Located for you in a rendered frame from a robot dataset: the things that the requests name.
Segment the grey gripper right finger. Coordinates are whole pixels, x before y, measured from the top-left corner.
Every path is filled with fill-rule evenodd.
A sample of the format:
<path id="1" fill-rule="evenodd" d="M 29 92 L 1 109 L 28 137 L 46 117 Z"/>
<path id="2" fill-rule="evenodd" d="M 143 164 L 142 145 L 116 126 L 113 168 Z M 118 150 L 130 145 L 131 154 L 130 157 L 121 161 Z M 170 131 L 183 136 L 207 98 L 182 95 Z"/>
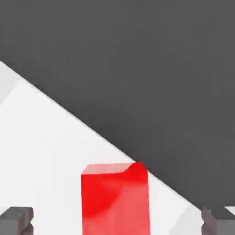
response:
<path id="1" fill-rule="evenodd" d="M 227 208 L 203 207 L 201 218 L 203 220 L 201 235 L 235 235 L 235 215 Z"/>

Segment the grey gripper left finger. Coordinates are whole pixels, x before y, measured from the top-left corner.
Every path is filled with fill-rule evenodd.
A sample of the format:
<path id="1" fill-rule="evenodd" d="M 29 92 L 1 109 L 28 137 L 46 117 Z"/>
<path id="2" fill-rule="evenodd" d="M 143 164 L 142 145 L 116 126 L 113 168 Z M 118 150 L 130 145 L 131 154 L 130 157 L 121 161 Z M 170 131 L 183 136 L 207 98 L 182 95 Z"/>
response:
<path id="1" fill-rule="evenodd" d="M 0 215 L 0 235 L 34 235 L 32 207 L 9 207 Z"/>

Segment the small red cube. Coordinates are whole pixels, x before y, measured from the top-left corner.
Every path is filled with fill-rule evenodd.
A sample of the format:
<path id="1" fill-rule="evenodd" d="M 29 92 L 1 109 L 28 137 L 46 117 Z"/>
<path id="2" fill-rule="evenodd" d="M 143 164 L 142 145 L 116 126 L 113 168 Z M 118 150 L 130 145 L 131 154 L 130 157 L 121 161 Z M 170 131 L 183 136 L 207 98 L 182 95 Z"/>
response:
<path id="1" fill-rule="evenodd" d="M 81 173 L 82 235 L 151 235 L 148 172 L 140 162 Z"/>

